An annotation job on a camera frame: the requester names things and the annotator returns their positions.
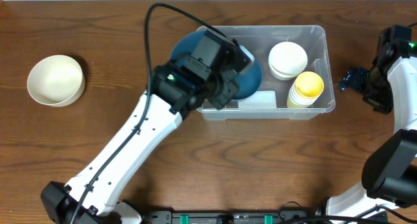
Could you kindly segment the dark blue bowl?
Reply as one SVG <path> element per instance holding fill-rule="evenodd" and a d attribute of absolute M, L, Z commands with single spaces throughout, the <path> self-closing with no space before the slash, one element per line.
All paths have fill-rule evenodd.
<path fill-rule="evenodd" d="M 255 61 L 245 72 L 235 78 L 235 81 L 239 85 L 239 90 L 234 95 L 234 100 L 243 100 L 254 94 L 263 81 L 263 70 L 259 62 Z"/>
<path fill-rule="evenodd" d="M 195 31 L 183 37 L 174 46 L 169 61 L 174 61 L 177 66 L 184 66 L 188 61 L 187 56 L 180 57 L 179 59 L 178 57 L 183 53 L 192 54 L 204 35 L 205 31 Z"/>

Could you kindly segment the dark blue bowl front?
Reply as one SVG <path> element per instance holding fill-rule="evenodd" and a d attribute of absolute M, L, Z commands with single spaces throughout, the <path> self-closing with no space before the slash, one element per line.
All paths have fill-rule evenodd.
<path fill-rule="evenodd" d="M 235 78 L 235 81 L 239 85 L 239 90 L 234 95 L 234 100 L 243 100 L 254 94 L 263 81 L 263 70 L 259 62 L 255 61 L 245 72 Z"/>

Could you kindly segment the yellow plastic bowl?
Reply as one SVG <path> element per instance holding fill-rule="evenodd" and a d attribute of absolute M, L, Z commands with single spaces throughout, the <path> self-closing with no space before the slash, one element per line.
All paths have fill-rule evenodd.
<path fill-rule="evenodd" d="M 289 76 L 287 74 L 282 74 L 282 73 L 280 73 L 280 72 L 278 72 L 276 70 L 273 70 L 273 69 L 271 69 L 270 72 L 271 72 L 271 74 L 275 73 L 275 74 L 277 74 L 279 76 Z"/>

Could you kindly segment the yellow plastic cup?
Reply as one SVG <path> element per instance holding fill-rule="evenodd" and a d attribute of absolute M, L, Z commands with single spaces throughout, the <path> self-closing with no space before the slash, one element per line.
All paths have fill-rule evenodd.
<path fill-rule="evenodd" d="M 301 98 L 299 96 L 288 95 L 287 107 L 288 108 L 307 108 L 309 107 L 310 99 Z"/>
<path fill-rule="evenodd" d="M 315 72 L 302 72 L 295 80 L 295 91 L 306 98 L 317 98 L 324 91 L 324 81 Z"/>

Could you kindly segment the grey plastic bowl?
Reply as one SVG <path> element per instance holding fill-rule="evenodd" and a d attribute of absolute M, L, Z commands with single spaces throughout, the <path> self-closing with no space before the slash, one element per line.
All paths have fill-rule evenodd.
<path fill-rule="evenodd" d="M 284 81 L 287 81 L 287 80 L 290 80 L 290 79 L 294 79 L 294 78 L 296 78 L 296 76 L 293 76 L 293 77 L 291 77 L 291 76 L 279 76 L 279 75 L 277 75 L 277 74 L 275 74 L 275 73 L 273 73 L 272 75 L 273 75 L 275 78 L 280 79 L 280 80 L 284 80 Z"/>

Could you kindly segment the white plastic bowl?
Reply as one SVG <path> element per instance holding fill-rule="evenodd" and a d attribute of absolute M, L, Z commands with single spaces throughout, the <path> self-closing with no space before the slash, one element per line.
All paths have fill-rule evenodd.
<path fill-rule="evenodd" d="M 295 76 L 307 67 L 308 56 L 304 48 L 294 42 L 276 44 L 268 55 L 270 69 Z"/>

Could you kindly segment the light blue plastic cup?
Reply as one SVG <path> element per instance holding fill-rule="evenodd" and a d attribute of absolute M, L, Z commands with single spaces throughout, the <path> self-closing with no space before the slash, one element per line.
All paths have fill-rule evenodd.
<path fill-rule="evenodd" d="M 289 93 L 287 98 L 288 108 L 306 108 L 316 101 L 315 98 L 307 98 L 297 93 Z"/>

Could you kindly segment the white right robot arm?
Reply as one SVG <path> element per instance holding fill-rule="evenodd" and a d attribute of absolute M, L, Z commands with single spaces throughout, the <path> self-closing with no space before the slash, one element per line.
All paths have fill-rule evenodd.
<path fill-rule="evenodd" d="M 317 214 L 330 223 L 376 221 L 383 212 L 416 205 L 416 25 L 393 25 L 379 35 L 372 67 L 351 67 L 338 89 L 353 89 L 374 111 L 394 114 L 394 131 L 366 160 L 361 181 L 330 197 Z"/>

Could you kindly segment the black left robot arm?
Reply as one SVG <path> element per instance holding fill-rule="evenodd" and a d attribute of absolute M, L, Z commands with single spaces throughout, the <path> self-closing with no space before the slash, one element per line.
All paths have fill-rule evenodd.
<path fill-rule="evenodd" d="M 224 108 L 236 78 L 254 56 L 236 40 L 207 30 L 190 52 L 180 52 L 151 72 L 147 90 L 128 120 L 82 172 L 41 193 L 55 223 L 141 223 L 141 214 L 119 197 L 156 146 L 203 102 Z"/>

